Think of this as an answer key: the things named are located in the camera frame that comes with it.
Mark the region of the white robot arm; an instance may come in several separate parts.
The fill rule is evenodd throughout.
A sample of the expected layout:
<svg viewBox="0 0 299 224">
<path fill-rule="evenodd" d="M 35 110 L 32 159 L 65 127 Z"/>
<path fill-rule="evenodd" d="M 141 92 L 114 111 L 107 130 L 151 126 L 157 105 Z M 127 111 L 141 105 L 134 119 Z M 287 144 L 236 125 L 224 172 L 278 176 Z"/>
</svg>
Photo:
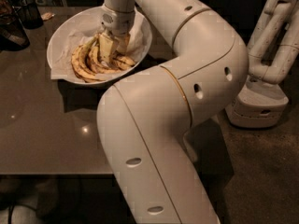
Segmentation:
<svg viewBox="0 0 299 224">
<path fill-rule="evenodd" d="M 141 7 L 175 58 L 112 85 L 97 108 L 107 160 L 137 224 L 221 224 L 185 133 L 239 94 L 249 58 L 235 29 L 198 0 L 105 0 Z"/>
</svg>

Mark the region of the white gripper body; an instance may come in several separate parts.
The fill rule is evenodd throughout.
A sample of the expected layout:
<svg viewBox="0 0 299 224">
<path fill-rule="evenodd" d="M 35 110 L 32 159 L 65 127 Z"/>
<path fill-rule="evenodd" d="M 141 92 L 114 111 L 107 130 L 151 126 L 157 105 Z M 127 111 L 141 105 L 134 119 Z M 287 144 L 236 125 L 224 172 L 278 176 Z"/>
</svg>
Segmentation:
<svg viewBox="0 0 299 224">
<path fill-rule="evenodd" d="M 101 6 L 102 25 L 115 36 L 126 35 L 134 25 L 135 12 L 114 11 L 105 5 Z"/>
</svg>

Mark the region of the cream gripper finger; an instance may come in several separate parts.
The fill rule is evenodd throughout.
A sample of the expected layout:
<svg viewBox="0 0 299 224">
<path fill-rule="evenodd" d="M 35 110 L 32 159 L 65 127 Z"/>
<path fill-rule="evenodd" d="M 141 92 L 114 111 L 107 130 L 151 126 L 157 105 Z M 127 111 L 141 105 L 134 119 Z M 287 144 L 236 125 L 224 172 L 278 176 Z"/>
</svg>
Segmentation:
<svg viewBox="0 0 299 224">
<path fill-rule="evenodd" d="M 118 45 L 119 41 L 109 30 L 99 34 L 99 52 L 106 63 L 111 63 Z"/>
<path fill-rule="evenodd" d="M 127 51 L 129 42 L 130 42 L 130 34 L 127 33 L 125 35 L 117 36 L 116 39 L 118 41 L 117 52 L 124 55 Z"/>
</svg>

